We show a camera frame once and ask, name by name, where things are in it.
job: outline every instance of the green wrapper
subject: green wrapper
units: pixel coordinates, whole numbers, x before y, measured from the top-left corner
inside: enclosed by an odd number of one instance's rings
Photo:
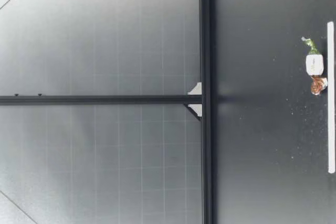
[[[310,47],[310,51],[308,55],[320,55],[321,53],[317,50],[316,45],[312,39],[306,39],[304,37],[301,38],[304,43],[307,44],[307,46]]]

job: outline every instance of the white strip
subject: white strip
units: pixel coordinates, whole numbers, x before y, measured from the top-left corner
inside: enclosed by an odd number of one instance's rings
[[[334,22],[328,23],[328,172],[335,172]]]

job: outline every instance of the white bracket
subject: white bracket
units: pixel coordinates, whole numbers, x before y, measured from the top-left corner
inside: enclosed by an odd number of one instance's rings
[[[188,92],[189,95],[202,94],[202,83],[198,82],[197,85]],[[188,107],[192,109],[198,117],[202,117],[202,105],[201,104],[188,104]]]

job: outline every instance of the wrapped candy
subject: wrapped candy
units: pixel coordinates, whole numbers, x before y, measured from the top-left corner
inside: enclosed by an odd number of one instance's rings
[[[324,90],[328,81],[325,77],[321,77],[324,71],[323,66],[323,56],[317,50],[315,43],[312,39],[306,39],[302,37],[302,41],[304,41],[308,46],[310,46],[310,51],[306,57],[306,71],[307,74],[313,79],[313,83],[311,84],[311,92],[315,95],[319,95],[322,90]]]

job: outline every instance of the white wrapper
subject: white wrapper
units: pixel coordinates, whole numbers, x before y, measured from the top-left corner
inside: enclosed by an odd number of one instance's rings
[[[310,76],[320,76],[323,73],[323,56],[307,55],[306,70]]]

